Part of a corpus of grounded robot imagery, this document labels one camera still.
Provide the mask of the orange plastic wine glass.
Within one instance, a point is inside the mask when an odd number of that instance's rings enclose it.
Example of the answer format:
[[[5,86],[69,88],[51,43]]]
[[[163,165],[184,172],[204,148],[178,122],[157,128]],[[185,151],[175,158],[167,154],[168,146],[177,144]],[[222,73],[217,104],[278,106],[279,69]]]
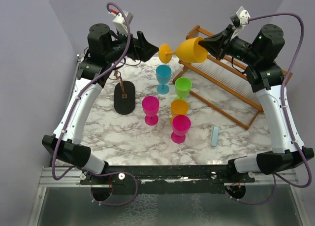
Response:
[[[171,120],[170,124],[172,125],[173,119],[177,115],[186,115],[189,111],[189,104],[183,99],[175,99],[172,101],[171,105]]]

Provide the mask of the yellow plastic wine glass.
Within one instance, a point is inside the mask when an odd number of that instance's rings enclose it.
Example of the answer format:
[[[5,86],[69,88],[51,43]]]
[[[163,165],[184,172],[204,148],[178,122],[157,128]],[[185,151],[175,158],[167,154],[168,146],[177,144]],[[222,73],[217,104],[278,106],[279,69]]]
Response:
[[[202,37],[187,39],[175,51],[168,44],[162,44],[159,48],[158,57],[164,64],[169,63],[173,55],[186,63],[203,63],[208,57],[208,51],[199,45],[199,42],[203,40]]]

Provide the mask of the pink wine glass front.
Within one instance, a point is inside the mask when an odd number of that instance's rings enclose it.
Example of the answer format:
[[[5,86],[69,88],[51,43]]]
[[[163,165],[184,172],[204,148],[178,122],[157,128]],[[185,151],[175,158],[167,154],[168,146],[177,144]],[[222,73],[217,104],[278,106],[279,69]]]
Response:
[[[186,139],[186,134],[191,127],[191,120],[186,115],[177,115],[172,121],[171,139],[174,143],[181,144]]]

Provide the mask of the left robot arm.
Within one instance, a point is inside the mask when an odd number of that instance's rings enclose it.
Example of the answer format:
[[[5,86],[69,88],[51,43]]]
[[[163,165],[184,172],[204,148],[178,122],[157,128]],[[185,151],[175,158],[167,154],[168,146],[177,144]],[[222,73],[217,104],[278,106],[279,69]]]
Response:
[[[78,66],[74,90],[62,120],[52,135],[45,135],[42,145],[53,160],[82,168],[92,173],[98,184],[108,180],[107,162],[91,153],[90,147],[81,145],[83,129],[94,101],[117,64],[128,57],[148,61],[158,52],[142,31],[137,37],[120,31],[113,32],[107,24],[90,27],[87,36],[89,48]]]

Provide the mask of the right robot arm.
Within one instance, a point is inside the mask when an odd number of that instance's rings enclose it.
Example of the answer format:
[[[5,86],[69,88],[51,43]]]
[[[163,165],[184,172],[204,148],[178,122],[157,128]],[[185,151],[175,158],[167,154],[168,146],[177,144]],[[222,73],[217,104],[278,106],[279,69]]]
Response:
[[[272,150],[253,156],[229,160],[226,170],[227,179],[238,182],[244,173],[260,172],[274,174],[292,169],[303,163],[299,150],[306,160],[315,154],[312,148],[306,148],[298,138],[299,147],[293,142],[284,112],[289,113],[286,97],[281,96],[281,86],[285,78],[276,64],[275,58],[285,44],[282,29],[273,24],[262,26],[253,43],[239,37],[232,37],[234,29],[228,25],[222,32],[199,42],[217,60],[228,55],[247,65],[245,74],[253,93],[258,98],[269,127]]]

